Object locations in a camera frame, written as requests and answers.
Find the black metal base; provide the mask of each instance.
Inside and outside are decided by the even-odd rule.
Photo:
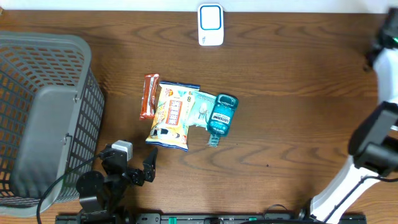
[[[267,213],[265,219],[262,215],[160,215],[156,213],[143,213],[136,215],[135,222],[130,218],[128,224],[241,224],[248,221],[256,221],[260,223],[261,220],[289,220],[289,223],[294,222],[293,213]],[[80,219],[76,216],[58,215],[55,219],[56,224],[80,224]],[[365,215],[343,215],[339,224],[366,224]]]

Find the listerine bottle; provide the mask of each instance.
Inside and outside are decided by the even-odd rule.
[[[217,96],[210,119],[207,122],[207,131],[210,133],[209,146],[217,147],[220,137],[228,135],[238,103],[239,100],[233,96],[225,94]]]

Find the white robotic arm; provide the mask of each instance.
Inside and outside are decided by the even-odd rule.
[[[337,224],[342,214],[372,185],[398,166],[398,141],[388,136],[398,122],[398,8],[391,9],[377,35],[368,64],[377,74],[379,106],[354,132],[345,165],[319,195],[307,218]]]

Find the basket bottom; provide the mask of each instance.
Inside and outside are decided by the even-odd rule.
[[[56,180],[75,94],[74,87],[55,85],[37,92],[10,176],[16,197],[39,198]]]

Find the red wrapper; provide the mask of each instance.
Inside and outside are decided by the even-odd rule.
[[[156,88],[158,83],[159,74],[145,75],[144,95],[142,96],[139,119],[154,119]]]

